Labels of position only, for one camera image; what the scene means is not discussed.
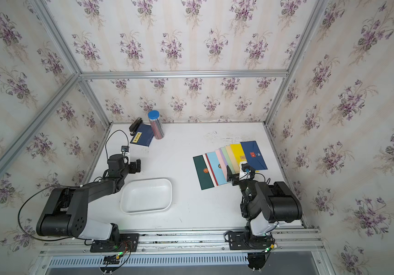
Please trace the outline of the white plastic storage box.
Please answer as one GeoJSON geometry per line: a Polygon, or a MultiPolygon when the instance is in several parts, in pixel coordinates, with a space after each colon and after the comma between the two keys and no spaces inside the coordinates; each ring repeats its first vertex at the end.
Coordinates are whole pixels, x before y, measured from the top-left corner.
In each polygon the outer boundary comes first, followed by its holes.
{"type": "Polygon", "coordinates": [[[120,209],[124,214],[163,212],[171,204],[172,183],[166,178],[131,181],[122,189],[120,209]]]}

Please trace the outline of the dark green envelope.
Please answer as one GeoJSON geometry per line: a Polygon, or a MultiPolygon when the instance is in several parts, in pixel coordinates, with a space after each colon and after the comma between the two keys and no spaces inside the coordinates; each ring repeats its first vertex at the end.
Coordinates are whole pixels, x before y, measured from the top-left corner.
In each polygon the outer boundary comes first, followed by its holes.
{"type": "Polygon", "coordinates": [[[214,182],[210,176],[208,167],[202,155],[193,157],[195,169],[197,172],[201,190],[207,190],[214,187],[214,182]]]}

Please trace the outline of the yellow envelope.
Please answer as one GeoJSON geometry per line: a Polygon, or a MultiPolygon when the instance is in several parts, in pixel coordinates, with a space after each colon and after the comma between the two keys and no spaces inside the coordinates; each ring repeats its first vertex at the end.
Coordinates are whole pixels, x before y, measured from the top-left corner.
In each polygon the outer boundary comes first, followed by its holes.
{"type": "Polygon", "coordinates": [[[230,148],[234,154],[237,165],[240,167],[241,163],[247,162],[246,155],[241,144],[231,144],[230,148]]]}

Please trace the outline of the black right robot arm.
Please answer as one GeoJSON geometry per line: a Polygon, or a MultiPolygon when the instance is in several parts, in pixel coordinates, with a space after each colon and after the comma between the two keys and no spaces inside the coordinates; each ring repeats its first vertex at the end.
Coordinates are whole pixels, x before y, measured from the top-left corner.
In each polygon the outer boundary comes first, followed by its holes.
{"type": "Polygon", "coordinates": [[[285,182],[255,180],[256,170],[246,162],[241,164],[239,173],[234,174],[229,166],[226,169],[227,181],[241,191],[240,210],[250,236],[268,236],[279,224],[302,218],[301,203],[285,182]]]}

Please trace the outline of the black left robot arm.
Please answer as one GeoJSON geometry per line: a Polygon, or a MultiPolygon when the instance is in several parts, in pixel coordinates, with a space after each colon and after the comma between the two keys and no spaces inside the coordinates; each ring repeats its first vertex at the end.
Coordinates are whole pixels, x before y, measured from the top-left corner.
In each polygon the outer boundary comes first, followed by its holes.
{"type": "Polygon", "coordinates": [[[39,236],[120,242],[119,227],[88,218],[88,206],[102,197],[118,193],[128,174],[141,172],[141,160],[131,162],[125,155],[114,154],[107,163],[108,169],[98,182],[52,190],[36,226],[39,236]]]}

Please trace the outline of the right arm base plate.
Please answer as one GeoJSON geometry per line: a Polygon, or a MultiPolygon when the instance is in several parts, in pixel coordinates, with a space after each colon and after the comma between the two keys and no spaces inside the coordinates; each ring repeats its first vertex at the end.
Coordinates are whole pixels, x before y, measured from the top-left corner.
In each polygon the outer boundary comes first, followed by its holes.
{"type": "Polygon", "coordinates": [[[230,250],[260,250],[268,252],[276,247],[272,235],[257,237],[249,231],[227,231],[224,233],[225,242],[230,250]]]}

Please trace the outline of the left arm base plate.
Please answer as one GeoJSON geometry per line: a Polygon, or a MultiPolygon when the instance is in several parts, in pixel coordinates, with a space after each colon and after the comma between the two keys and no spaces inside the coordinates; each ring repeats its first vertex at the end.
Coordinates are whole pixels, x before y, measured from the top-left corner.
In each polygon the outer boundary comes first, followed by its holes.
{"type": "Polygon", "coordinates": [[[136,252],[140,235],[138,233],[120,234],[115,240],[93,241],[90,253],[136,252]]]}

